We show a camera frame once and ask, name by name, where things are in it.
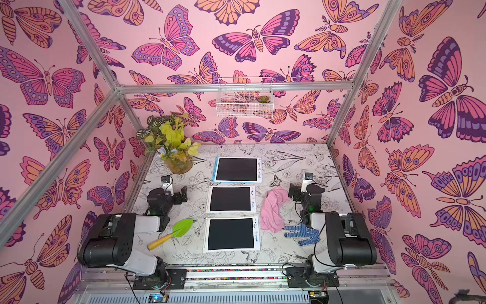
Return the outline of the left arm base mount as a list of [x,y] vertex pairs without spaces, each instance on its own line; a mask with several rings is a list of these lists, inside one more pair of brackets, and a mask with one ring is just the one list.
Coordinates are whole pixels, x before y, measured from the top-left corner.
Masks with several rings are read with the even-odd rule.
[[134,290],[182,290],[187,279],[187,269],[157,269],[150,276],[135,276]]

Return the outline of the pink cloth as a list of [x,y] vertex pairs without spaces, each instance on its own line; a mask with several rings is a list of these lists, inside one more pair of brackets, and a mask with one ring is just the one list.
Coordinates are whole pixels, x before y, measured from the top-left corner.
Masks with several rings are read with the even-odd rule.
[[288,200],[288,192],[283,187],[279,186],[267,192],[259,217],[261,228],[264,231],[275,234],[284,228],[280,208]]

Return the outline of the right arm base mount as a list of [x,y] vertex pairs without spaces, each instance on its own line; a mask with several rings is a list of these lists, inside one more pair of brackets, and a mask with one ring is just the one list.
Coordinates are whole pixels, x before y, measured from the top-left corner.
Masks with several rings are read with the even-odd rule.
[[321,274],[311,267],[286,267],[283,270],[290,288],[322,288],[339,287],[340,283],[335,272]]

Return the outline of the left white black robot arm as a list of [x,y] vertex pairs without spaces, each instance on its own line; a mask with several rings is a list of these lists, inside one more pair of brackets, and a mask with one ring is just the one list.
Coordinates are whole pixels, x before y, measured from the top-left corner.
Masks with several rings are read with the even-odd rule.
[[159,187],[149,192],[148,215],[105,214],[97,218],[77,252],[78,262],[87,268],[112,267],[138,277],[165,281],[167,271],[159,257],[134,248],[137,234],[162,233],[169,224],[169,212],[187,202],[187,187],[179,192]]

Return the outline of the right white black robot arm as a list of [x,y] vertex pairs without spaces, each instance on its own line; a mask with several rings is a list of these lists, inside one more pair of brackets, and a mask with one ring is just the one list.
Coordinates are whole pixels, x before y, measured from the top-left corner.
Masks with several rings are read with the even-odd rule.
[[298,225],[284,227],[286,238],[294,238],[299,246],[312,246],[305,258],[304,274],[308,277],[333,274],[347,266],[362,267],[377,261],[371,234],[362,214],[340,214],[321,209],[323,186],[315,183],[298,188],[289,186],[289,198],[301,205]]

